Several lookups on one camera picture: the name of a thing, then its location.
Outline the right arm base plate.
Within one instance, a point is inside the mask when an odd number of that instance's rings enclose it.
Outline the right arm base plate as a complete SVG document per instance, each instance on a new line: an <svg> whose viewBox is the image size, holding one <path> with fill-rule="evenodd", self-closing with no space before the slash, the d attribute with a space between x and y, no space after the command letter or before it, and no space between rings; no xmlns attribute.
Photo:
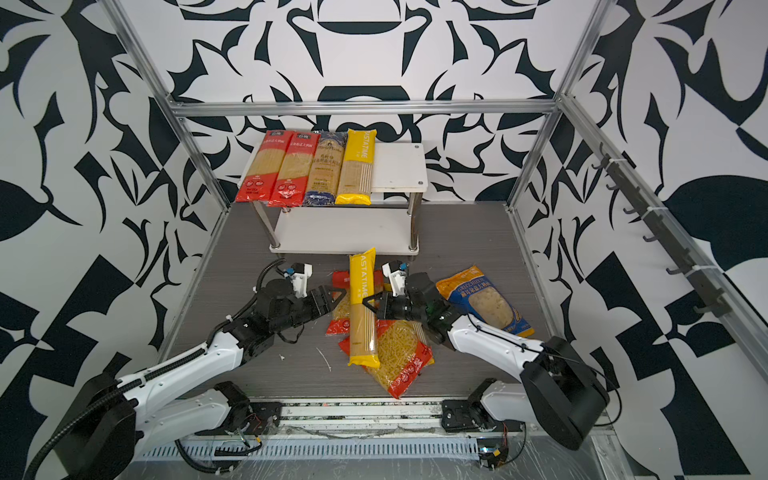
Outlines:
<svg viewBox="0 0 768 480"><path fill-rule="evenodd" d="M441 402L441 428L447 433L522 432L524 424L516 420L494 420L479 402L469 400L443 400Z"/></svg>

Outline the red fusilli bag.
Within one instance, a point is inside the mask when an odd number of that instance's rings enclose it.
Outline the red fusilli bag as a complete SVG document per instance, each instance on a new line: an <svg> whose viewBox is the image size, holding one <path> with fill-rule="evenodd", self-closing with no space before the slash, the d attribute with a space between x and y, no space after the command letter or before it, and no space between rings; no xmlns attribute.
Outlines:
<svg viewBox="0 0 768 480"><path fill-rule="evenodd" d="M348 271L334 271L331 275L333 288L343 288L344 298L338 302L331 313L331 320L325 334L327 336L348 335L350 326L350 276ZM380 271L374 272L374 293L384 290L384 277Z"/></svg>
<svg viewBox="0 0 768 480"><path fill-rule="evenodd" d="M391 397L399 399L421 374L435 363L422 325L404 320L377 322L380 366L362 366Z"/></svg>

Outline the orange blue pasta bag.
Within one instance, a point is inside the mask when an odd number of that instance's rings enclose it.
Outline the orange blue pasta bag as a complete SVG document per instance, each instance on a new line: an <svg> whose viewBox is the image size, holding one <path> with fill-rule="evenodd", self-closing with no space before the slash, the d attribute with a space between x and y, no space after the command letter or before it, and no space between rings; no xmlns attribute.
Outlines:
<svg viewBox="0 0 768 480"><path fill-rule="evenodd" d="M439 280L436 287L450 303L488 325L519 337L530 337L535 332L477 266Z"/></svg>

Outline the orange blue spaghetti package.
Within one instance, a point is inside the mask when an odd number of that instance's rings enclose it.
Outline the orange blue spaghetti package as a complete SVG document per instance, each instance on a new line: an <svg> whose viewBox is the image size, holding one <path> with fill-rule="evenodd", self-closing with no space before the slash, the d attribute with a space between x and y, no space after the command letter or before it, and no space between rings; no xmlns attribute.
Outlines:
<svg viewBox="0 0 768 480"><path fill-rule="evenodd" d="M303 206L330 206L335 203L346 142L345 132L320 133Z"/></svg>

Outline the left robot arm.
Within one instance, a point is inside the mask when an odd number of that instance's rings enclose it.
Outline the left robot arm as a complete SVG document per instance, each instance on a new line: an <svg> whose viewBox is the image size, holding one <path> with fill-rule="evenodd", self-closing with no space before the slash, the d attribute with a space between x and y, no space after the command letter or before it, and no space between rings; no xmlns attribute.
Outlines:
<svg viewBox="0 0 768 480"><path fill-rule="evenodd" d="M114 479L157 446L199 432L246 429L251 401L232 382L189 399L183 394L256 358L283 331L331 313L345 295L342 288L322 285L300 297L291 281L274 279L198 346L121 378L97 375L30 461L25 478L35 478L55 453L70 479Z"/></svg>

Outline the yellow pastatime spaghetti package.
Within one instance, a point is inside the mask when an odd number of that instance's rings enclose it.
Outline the yellow pastatime spaghetti package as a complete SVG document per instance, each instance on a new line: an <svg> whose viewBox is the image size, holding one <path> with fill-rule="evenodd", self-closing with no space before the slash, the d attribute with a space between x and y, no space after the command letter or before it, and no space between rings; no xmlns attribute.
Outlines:
<svg viewBox="0 0 768 480"><path fill-rule="evenodd" d="M349 130L336 205L370 205L376 130Z"/></svg>

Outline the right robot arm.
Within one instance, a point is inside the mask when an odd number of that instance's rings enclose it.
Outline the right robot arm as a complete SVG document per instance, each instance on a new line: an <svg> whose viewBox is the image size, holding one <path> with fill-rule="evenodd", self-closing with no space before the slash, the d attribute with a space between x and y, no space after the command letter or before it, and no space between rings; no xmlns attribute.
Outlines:
<svg viewBox="0 0 768 480"><path fill-rule="evenodd" d="M477 357L515 378L491 380L475 392L480 413L494 421L533 422L558 444L577 450L609 405L598 371L563 338L542 342L491 326L445 299L425 273L393 274L392 292L362 304L382 320L422 324L437 344Z"/></svg>

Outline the wall hook rail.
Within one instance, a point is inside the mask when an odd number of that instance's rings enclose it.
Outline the wall hook rail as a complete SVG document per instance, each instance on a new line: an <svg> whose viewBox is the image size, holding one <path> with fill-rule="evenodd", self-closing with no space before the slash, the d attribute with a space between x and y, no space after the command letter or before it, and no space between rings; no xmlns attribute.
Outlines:
<svg viewBox="0 0 768 480"><path fill-rule="evenodd" d="M673 265L666 269L671 276L682 276L692 286L702 304L694 311L699 315L710 313L722 318L733 312L725 290L715 279L717 268L703 259L693 246L693 241L683 232L669 209L649 190L642 178L637 175L626 158L614 158L605 151L605 145L599 146L599 163L596 170L603 170L611 179L608 186L611 191L619 191L630 206L624 212L641 220L650 234L643 240L658 243L670 257Z"/></svg>

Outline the red spaghetti package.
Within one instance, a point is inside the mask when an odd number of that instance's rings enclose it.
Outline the red spaghetti package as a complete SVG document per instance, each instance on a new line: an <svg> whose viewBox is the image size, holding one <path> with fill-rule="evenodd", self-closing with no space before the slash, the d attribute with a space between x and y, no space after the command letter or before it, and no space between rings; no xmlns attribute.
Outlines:
<svg viewBox="0 0 768 480"><path fill-rule="evenodd" d="M319 141L319 133L294 133L286 150L273 192L267 202L269 207L299 207L302 205Z"/></svg>
<svg viewBox="0 0 768 480"><path fill-rule="evenodd" d="M277 181L288 146L295 132L269 130L243 177L235 201L266 201Z"/></svg>

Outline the aluminium front rail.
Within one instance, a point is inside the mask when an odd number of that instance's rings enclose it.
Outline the aluminium front rail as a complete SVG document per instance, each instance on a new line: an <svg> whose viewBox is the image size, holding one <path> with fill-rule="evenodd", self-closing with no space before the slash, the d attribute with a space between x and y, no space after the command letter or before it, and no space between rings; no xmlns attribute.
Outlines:
<svg viewBox="0 0 768 480"><path fill-rule="evenodd" d="M188 436L225 437L234 439L255 437L368 439L387 436L434 436L446 434L440 425L439 397L406 398L294 398L266 402L284 404L281 422L265 434L208 435L207 431L219 427L230 410L236 406L248 407L251 402L264 399L247 398L239 403L226 399L216 390L195 397L175 400L155 413L137 416L137 431L142 434L136 449L146 452Z"/></svg>

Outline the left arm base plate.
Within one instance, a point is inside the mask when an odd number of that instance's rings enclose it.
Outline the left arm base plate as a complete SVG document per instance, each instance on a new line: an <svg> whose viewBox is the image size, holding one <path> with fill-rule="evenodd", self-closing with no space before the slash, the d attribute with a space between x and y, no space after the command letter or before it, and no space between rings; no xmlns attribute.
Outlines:
<svg viewBox="0 0 768 480"><path fill-rule="evenodd" d="M245 435L259 436L272 427L277 428L281 422L284 404L282 402L251 402L248 407L233 407L223 423L208 435L234 434L237 429Z"/></svg>

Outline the aluminium cage frame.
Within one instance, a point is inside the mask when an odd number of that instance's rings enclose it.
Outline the aluminium cage frame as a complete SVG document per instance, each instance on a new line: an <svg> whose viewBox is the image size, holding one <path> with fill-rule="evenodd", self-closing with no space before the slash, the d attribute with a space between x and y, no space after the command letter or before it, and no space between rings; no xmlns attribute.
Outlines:
<svg viewBox="0 0 768 480"><path fill-rule="evenodd" d="M216 198L224 209L229 202L220 187L213 170L206 162L198 145L183 121L186 118L235 116L235 115L323 115L340 114L376 115L376 114L454 114L454 113L531 113L545 114L547 120L536 138L530 155L539 158L544 144L551 138L556 123L561 117L567 117L582 138L588 143L590 150L597 154L599 146L605 145L605 151L614 158L623 157L609 137L603 133L590 118L582 104L572 94L576 85L576 76L586 63L587 57L598 42L601 29L605 25L615 4L612 1L598 1L591 11L587 24L574 56L566 68L561 87L550 99L527 100L352 100L352 101L304 101L304 102L213 102L213 103L179 103L172 100L166 92L160 75L151 61L148 50L142 44L140 36L124 9L118 1L105 1L102 4L108 20L114 26L118 38L136 62L140 72L145 75L146 83L152 94L158 100L161 110L166 114L174 132L179 136L183 146L191 154L195 166L202 173L207 186L216 190ZM693 241L690 234L682 227L683 232ZM761 375L767 374L767 325L760 318L757 310L750 306L747 299L737 291L736 287L725 277L714 261L705 257L702 250L693 241L694 249L711 262L717 270L715 279L725 290L726 298L733 307L733 312L718 318L724 328L741 347L745 357L754 365Z"/></svg>

